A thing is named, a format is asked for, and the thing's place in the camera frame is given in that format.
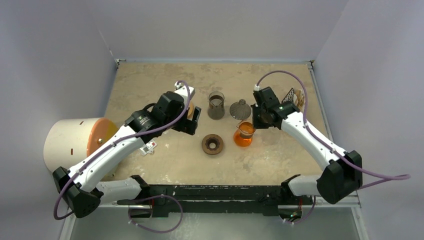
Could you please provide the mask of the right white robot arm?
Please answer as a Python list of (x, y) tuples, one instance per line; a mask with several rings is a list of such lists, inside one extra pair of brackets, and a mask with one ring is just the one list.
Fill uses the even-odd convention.
[(255, 129), (277, 128), (293, 137), (316, 161), (319, 175), (294, 175), (281, 183), (280, 196), (288, 204), (300, 196), (319, 196), (336, 204), (363, 185), (362, 157), (345, 151), (317, 130), (290, 101), (280, 102), (270, 87), (255, 86), (251, 105)]

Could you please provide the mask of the orange glass carafe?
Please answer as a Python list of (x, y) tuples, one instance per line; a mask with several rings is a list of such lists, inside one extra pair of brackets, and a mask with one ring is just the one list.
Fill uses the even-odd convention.
[(255, 127), (248, 120), (242, 120), (236, 126), (236, 131), (233, 135), (233, 140), (235, 144), (239, 147), (248, 147), (253, 141), (253, 136), (255, 134)]

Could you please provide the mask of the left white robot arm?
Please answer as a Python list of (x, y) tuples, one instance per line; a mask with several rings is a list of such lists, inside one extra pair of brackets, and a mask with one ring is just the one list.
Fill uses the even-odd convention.
[(71, 213), (84, 218), (105, 203), (120, 200), (132, 200), (138, 205), (146, 203), (149, 191), (140, 176), (112, 183), (102, 179), (128, 155), (147, 147), (168, 129), (194, 135), (201, 113), (201, 108), (195, 107), (192, 119), (187, 118), (194, 95), (193, 87), (163, 93), (156, 103), (133, 112), (111, 139), (86, 159), (70, 168), (60, 166), (54, 170), (52, 177), (59, 199), (66, 202)]

